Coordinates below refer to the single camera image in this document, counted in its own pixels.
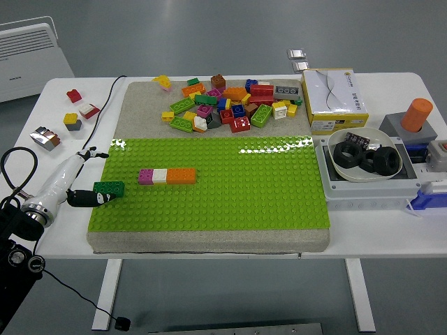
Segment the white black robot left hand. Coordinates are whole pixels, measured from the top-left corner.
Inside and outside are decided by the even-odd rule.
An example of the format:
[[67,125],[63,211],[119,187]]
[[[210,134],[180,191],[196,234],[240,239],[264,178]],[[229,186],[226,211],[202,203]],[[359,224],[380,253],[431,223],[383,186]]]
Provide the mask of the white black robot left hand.
[[108,158],[109,154],[101,153],[96,147],[83,149],[64,160],[51,174],[30,203],[38,204],[52,212],[55,216],[57,207],[68,197],[68,190],[75,181],[79,171],[90,158]]

